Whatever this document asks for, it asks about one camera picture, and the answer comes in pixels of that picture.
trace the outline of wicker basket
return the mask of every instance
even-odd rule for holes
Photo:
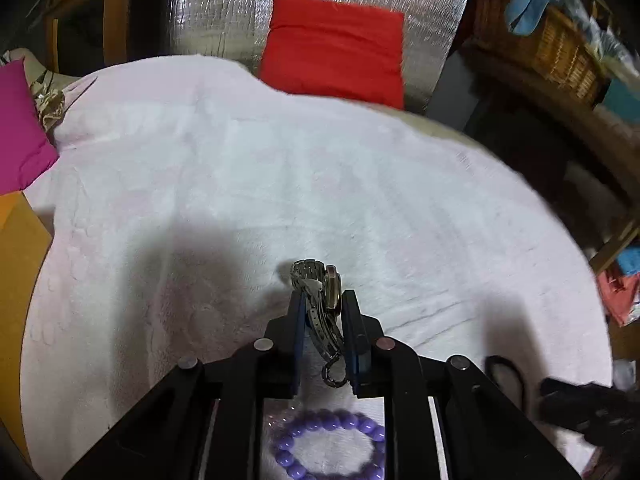
[[[475,0],[475,43],[534,70],[562,91],[593,105],[607,78],[572,21],[548,6],[530,36],[516,36],[504,22],[504,9],[509,1]]]

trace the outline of pink cushion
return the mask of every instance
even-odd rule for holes
[[[23,61],[0,67],[0,195],[25,189],[56,160],[38,122]]]

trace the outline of metal watch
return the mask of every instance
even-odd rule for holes
[[[344,386],[346,378],[335,381],[329,376],[329,369],[344,352],[344,340],[337,325],[342,299],[340,274],[334,266],[325,267],[318,260],[299,260],[291,266],[290,275],[293,287],[305,295],[306,327],[318,353],[326,361],[322,380],[333,388]]]

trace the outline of bed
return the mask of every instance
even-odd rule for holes
[[[524,180],[461,134],[277,92],[212,57],[113,66],[67,88],[82,90],[54,131],[60,160],[26,190],[54,230],[21,363],[24,431],[44,480],[180,357],[216,360],[260,337],[286,310],[300,258],[336,265],[363,313],[422,355],[482,365],[500,354],[531,391],[545,376],[610,384],[587,261]],[[267,438],[300,408],[382,420],[381,405],[322,386],[306,346],[300,396],[268,406]],[[588,446],[547,433],[583,468]],[[358,446],[336,436],[303,458],[347,474]],[[262,470],[283,477],[267,451]]]

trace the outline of red cushion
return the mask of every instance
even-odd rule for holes
[[[25,189],[58,160],[38,122],[22,63],[0,67],[0,195]]]
[[[392,10],[327,0],[273,0],[260,79],[292,94],[404,108],[402,24]]]

